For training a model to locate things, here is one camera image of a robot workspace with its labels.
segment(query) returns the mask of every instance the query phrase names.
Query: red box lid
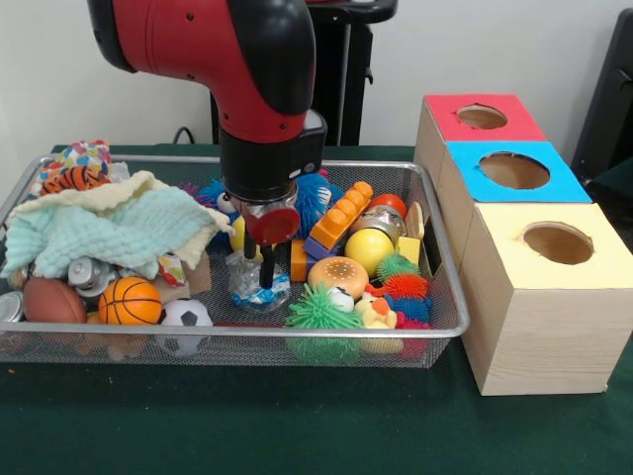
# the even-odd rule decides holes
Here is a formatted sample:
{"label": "red box lid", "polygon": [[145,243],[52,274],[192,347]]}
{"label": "red box lid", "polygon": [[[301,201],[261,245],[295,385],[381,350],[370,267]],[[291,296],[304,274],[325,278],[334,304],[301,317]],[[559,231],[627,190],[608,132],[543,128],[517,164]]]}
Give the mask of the red box lid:
{"label": "red box lid", "polygon": [[431,95],[425,100],[445,142],[547,140],[512,94]]}

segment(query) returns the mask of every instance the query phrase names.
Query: green spiky ball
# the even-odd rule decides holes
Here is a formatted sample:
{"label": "green spiky ball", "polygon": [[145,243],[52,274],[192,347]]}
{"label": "green spiky ball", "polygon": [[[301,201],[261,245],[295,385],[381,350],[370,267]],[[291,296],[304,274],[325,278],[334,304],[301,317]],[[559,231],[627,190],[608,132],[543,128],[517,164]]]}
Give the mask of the green spiky ball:
{"label": "green spiky ball", "polygon": [[420,275],[419,267],[415,264],[411,264],[406,257],[402,257],[397,252],[389,254],[385,257],[378,268],[376,269],[376,275],[381,283],[384,283],[392,275],[395,274],[416,274]]}
{"label": "green spiky ball", "polygon": [[[306,293],[299,303],[290,306],[292,314],[286,326],[294,329],[362,329],[356,312],[345,313],[336,309],[327,296],[324,286],[314,290],[306,285]],[[360,357],[358,338],[286,338],[288,347],[307,364],[332,365],[354,363]]]}

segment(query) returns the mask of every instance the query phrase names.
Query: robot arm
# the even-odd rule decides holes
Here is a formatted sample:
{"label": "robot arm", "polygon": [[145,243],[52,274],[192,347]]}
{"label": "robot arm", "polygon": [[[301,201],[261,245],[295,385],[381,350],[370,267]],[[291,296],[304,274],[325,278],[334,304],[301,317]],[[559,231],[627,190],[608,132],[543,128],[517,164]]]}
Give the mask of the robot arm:
{"label": "robot arm", "polygon": [[308,115],[315,34],[304,0],[88,0],[116,67],[202,83],[218,102],[226,190],[266,246],[297,231],[294,178],[318,170],[324,120]]}

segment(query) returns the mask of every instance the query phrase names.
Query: stuffed tiger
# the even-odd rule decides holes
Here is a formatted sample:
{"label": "stuffed tiger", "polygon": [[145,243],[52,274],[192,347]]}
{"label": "stuffed tiger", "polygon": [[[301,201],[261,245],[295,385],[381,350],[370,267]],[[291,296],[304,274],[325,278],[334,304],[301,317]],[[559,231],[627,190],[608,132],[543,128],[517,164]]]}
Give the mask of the stuffed tiger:
{"label": "stuffed tiger", "polygon": [[106,183],[110,183],[110,179],[103,173],[91,170],[87,166],[73,166],[45,181],[40,195],[59,193],[63,190],[90,190]]}

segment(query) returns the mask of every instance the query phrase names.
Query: black stand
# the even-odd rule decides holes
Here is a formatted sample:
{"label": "black stand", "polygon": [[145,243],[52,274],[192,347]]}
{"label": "black stand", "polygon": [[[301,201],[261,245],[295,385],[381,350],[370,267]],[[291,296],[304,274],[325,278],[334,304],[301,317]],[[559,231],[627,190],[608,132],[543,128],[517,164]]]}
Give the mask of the black stand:
{"label": "black stand", "polygon": [[[358,145],[373,34],[369,24],[396,14],[398,0],[311,4],[316,36],[313,109],[327,122],[326,145]],[[220,142],[218,105],[211,96],[213,143]]]}
{"label": "black stand", "polygon": [[617,21],[572,168],[587,182],[633,156],[633,9]]}

